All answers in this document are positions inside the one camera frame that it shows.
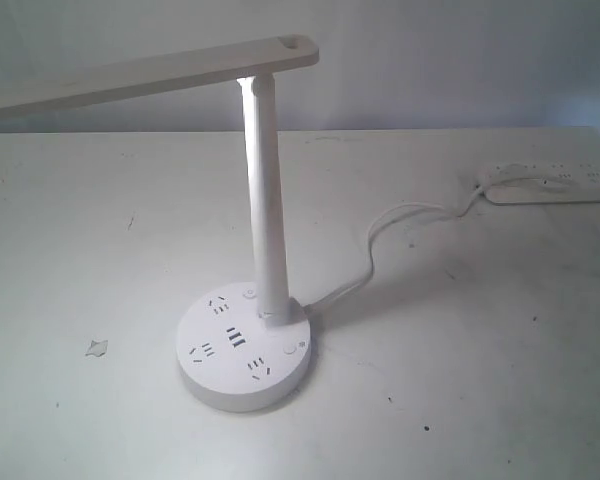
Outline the white power strip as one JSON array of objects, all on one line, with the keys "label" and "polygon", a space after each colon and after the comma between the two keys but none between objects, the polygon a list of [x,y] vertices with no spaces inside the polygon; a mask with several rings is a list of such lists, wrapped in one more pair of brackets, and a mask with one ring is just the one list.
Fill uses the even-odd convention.
[{"label": "white power strip", "polygon": [[590,163],[491,164],[478,183],[496,205],[600,203],[600,166]]}]

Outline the white desk lamp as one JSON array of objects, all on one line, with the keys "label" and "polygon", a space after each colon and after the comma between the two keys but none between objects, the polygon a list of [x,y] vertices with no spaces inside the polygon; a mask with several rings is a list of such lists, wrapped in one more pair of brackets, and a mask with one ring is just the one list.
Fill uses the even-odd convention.
[{"label": "white desk lamp", "polygon": [[305,35],[270,37],[94,67],[0,88],[0,120],[236,81],[241,89],[255,278],[215,289],[180,321],[176,356],[194,396],[228,412],[286,397],[311,357],[310,323],[290,295],[275,80],[315,65]]}]

